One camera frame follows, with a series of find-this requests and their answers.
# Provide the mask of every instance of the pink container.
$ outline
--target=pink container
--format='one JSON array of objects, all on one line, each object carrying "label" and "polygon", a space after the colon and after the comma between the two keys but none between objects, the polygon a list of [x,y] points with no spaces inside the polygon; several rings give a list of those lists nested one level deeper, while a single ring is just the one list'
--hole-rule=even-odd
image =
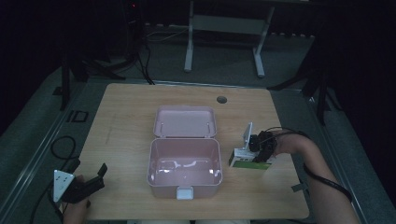
[{"label": "pink container", "polygon": [[157,111],[148,165],[155,197],[213,196],[222,181],[214,111],[208,106],[163,105]]}]

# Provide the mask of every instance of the human hand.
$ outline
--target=human hand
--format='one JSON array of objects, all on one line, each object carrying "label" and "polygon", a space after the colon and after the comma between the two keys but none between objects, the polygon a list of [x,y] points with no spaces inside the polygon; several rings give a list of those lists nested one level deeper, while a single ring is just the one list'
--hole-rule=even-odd
[{"label": "human hand", "polygon": [[[84,176],[82,175],[77,176],[76,179],[78,182],[84,182]],[[62,209],[64,210],[64,224],[84,223],[88,207],[88,198],[85,198],[78,203],[62,203]]]}]

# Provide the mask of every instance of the metal stand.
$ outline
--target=metal stand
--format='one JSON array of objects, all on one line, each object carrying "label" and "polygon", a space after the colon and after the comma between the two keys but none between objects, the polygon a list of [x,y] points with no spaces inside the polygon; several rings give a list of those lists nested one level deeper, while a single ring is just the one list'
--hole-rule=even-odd
[{"label": "metal stand", "polygon": [[260,42],[253,49],[253,57],[256,64],[257,75],[264,77],[264,69],[262,66],[262,45],[274,14],[274,7],[268,10],[265,20],[251,20],[240,18],[216,17],[194,14],[194,1],[190,1],[190,18],[189,18],[189,43],[187,46],[186,61],[184,63],[184,71],[190,72],[192,65],[193,42],[192,33],[194,30],[206,30],[216,32],[228,32],[248,35],[260,35]]}]

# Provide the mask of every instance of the round hole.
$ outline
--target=round hole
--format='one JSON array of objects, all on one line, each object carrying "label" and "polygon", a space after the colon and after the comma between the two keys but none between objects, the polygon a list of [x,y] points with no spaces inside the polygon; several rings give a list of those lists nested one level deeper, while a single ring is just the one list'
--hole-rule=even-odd
[{"label": "round hole", "polygon": [[218,102],[220,104],[225,104],[227,103],[227,98],[225,96],[218,96]]}]

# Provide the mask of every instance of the gray floor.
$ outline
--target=gray floor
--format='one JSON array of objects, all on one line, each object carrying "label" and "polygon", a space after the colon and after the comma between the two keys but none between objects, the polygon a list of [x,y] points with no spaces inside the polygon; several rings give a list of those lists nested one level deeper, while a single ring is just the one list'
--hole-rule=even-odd
[{"label": "gray floor", "polygon": [[[166,32],[181,32],[173,38],[171,34],[150,35],[148,45],[151,50],[148,70],[156,84],[203,84],[225,85],[243,88],[266,88],[292,77],[309,49],[312,39],[303,37],[285,38],[271,35],[265,41],[262,60],[266,76],[258,78],[253,62],[251,37],[219,35],[213,41],[213,34],[198,33],[195,36],[192,71],[185,73],[184,57],[186,36],[184,29],[156,29]],[[239,44],[231,43],[232,39]],[[141,50],[145,62],[148,51]],[[138,65],[117,71],[127,77],[125,83],[141,83]],[[0,139],[0,211],[1,223],[27,223],[30,214],[52,179],[54,169],[59,169],[64,161],[54,158],[50,145],[61,136],[70,135],[76,139],[75,155],[81,151],[89,132],[97,107],[106,85],[115,80],[92,74],[88,83],[72,82],[72,101],[64,112],[59,111],[60,96],[52,95],[59,86],[60,70],[51,74],[37,90],[18,118]],[[392,223],[396,211],[383,190],[373,168],[368,161],[358,137],[342,111],[329,104],[325,113],[326,126],[321,126],[315,117],[315,97],[304,98],[299,82],[283,91],[272,91],[282,126],[308,133],[321,147],[327,162],[343,185],[354,194],[354,206],[361,223]],[[72,111],[89,112],[86,122],[67,122]],[[54,148],[67,155],[72,144],[59,140]],[[298,156],[293,160],[299,177],[305,182],[302,162]],[[293,223],[296,220],[262,220],[262,223]],[[315,222],[314,215],[300,220]],[[35,213],[35,223],[59,223],[50,207],[47,196],[41,201]],[[107,221],[90,221],[107,223]],[[123,220],[111,223],[125,223]]]}]

